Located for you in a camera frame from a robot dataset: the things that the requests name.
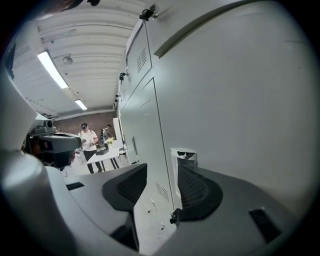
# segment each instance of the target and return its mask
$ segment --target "table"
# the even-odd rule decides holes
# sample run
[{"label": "table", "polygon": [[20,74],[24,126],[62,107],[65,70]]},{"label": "table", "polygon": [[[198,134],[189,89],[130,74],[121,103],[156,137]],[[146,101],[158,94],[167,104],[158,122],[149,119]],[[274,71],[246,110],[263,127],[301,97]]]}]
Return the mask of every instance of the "table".
[{"label": "table", "polygon": [[113,166],[114,169],[118,169],[119,165],[116,161],[116,157],[119,157],[119,148],[113,148],[111,150],[109,150],[108,153],[102,154],[102,155],[97,155],[94,154],[87,162],[86,164],[92,164],[92,163],[96,163],[96,162],[101,162],[103,170],[106,171],[105,169],[105,165],[103,160],[108,160],[110,159],[110,162]]}]

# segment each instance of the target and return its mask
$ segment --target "brick wall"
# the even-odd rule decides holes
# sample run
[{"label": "brick wall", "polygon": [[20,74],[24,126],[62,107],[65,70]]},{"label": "brick wall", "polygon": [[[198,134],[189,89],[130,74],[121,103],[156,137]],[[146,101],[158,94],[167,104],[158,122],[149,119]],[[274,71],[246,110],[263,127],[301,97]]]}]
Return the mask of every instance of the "brick wall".
[{"label": "brick wall", "polygon": [[83,115],[79,117],[74,117],[70,119],[60,120],[60,121],[54,121],[53,125],[58,129],[60,129],[60,132],[62,133],[69,133],[78,135],[80,133],[81,124],[87,123],[89,130],[92,130],[96,133],[96,135],[100,136],[100,129],[106,128],[107,125],[111,125],[112,129],[111,132],[115,134],[115,131],[113,130],[113,118],[117,117],[116,112],[105,112],[105,113],[98,113],[98,114],[89,114],[89,115]]}]

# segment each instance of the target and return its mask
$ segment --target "ventilation grille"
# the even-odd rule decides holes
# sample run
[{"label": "ventilation grille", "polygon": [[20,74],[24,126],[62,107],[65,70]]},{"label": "ventilation grille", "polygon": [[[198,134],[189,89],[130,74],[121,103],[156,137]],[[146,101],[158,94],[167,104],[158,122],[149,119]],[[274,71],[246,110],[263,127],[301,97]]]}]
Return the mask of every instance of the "ventilation grille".
[{"label": "ventilation grille", "polygon": [[146,61],[147,61],[147,52],[146,52],[146,48],[143,48],[141,54],[139,55],[139,57],[136,61],[138,73],[140,72],[140,70],[142,69],[142,67],[146,63]]},{"label": "ventilation grille", "polygon": [[168,202],[169,200],[169,195],[168,195],[168,191],[166,191],[162,186],[160,186],[158,183],[155,183],[156,186],[156,190],[158,191],[158,193]]}]

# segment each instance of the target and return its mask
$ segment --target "ceiling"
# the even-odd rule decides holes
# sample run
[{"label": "ceiling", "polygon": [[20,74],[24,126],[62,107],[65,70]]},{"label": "ceiling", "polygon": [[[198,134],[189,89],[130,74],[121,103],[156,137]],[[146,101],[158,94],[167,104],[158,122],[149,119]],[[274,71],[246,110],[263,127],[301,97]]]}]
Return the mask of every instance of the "ceiling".
[{"label": "ceiling", "polygon": [[[111,109],[118,89],[118,68],[128,37],[147,0],[101,0],[91,6],[84,0],[74,9],[37,20],[44,49],[69,85],[60,89],[44,69],[22,32],[16,39],[14,83],[40,114],[59,117],[82,110]],[[64,57],[73,63],[63,63]]]}]

